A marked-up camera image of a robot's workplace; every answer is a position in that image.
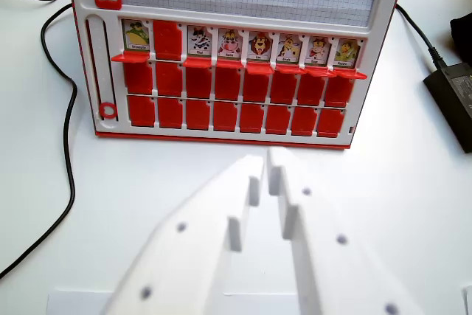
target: screw hole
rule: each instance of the screw hole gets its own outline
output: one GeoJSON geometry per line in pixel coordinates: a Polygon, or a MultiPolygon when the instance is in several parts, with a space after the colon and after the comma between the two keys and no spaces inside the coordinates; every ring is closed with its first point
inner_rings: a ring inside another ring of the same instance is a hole
{"type": "Polygon", "coordinates": [[[395,304],[387,304],[385,305],[385,312],[388,315],[397,315],[398,313],[398,308],[395,304]]]}
{"type": "Polygon", "coordinates": [[[347,244],[347,238],[343,234],[338,235],[338,237],[336,238],[336,241],[338,241],[338,243],[340,243],[341,245],[347,244]]]}
{"type": "Polygon", "coordinates": [[[186,228],[187,228],[187,225],[186,225],[185,223],[180,223],[180,224],[177,226],[177,231],[178,231],[178,232],[183,232],[186,228]]]}
{"type": "Polygon", "coordinates": [[[144,287],[141,290],[141,299],[146,300],[152,293],[153,291],[149,286],[144,287]]]}

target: red base edge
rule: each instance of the red base edge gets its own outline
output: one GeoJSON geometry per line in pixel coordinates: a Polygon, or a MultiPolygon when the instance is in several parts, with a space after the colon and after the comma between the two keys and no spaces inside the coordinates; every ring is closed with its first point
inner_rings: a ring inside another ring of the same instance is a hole
{"type": "Polygon", "coordinates": [[[292,148],[324,148],[324,149],[349,149],[350,145],[325,145],[310,143],[287,143],[287,142],[261,142],[259,140],[242,140],[242,139],[221,139],[221,138],[200,138],[193,136],[155,136],[152,134],[131,134],[131,133],[109,133],[97,132],[98,136],[108,138],[136,138],[136,139],[157,139],[157,140],[176,140],[182,142],[207,142],[207,143],[232,143],[232,144],[252,144],[252,145],[279,145],[292,148]]]}

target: cartoon cow card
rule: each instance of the cartoon cow card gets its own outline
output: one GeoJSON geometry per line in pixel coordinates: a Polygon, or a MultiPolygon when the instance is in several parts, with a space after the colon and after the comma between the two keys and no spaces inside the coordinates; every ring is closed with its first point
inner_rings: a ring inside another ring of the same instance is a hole
{"type": "Polygon", "coordinates": [[[237,30],[220,29],[218,36],[218,57],[222,58],[241,58],[241,46],[243,38],[239,36],[237,30]]]}
{"type": "Polygon", "coordinates": [[[187,27],[187,52],[189,55],[210,57],[212,55],[212,35],[204,26],[187,27]]]}

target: cartoon character face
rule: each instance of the cartoon character face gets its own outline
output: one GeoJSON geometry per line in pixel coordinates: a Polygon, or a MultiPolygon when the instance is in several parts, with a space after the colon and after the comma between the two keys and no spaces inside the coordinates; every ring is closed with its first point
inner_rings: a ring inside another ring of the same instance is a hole
{"type": "Polygon", "coordinates": [[[316,38],[313,41],[313,48],[311,49],[314,53],[321,53],[323,48],[325,47],[325,40],[322,38],[316,38]]]}
{"type": "Polygon", "coordinates": [[[341,46],[341,52],[342,52],[342,53],[348,53],[352,47],[353,47],[353,44],[352,44],[352,43],[350,43],[350,42],[345,42],[345,43],[341,46]]]}
{"type": "Polygon", "coordinates": [[[223,35],[223,43],[221,44],[221,49],[227,52],[235,52],[239,47],[239,43],[237,42],[237,36],[235,31],[228,30],[223,35]]]}
{"type": "Polygon", "coordinates": [[[258,33],[251,42],[251,49],[257,55],[264,54],[270,47],[270,40],[263,33],[258,33]]]}

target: guess who game board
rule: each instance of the guess who game board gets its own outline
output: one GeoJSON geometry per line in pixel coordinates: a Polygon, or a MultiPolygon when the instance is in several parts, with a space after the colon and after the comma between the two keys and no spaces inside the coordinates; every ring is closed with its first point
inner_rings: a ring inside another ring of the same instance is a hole
{"type": "Polygon", "coordinates": [[[348,148],[395,2],[73,0],[95,131],[348,148]]]}

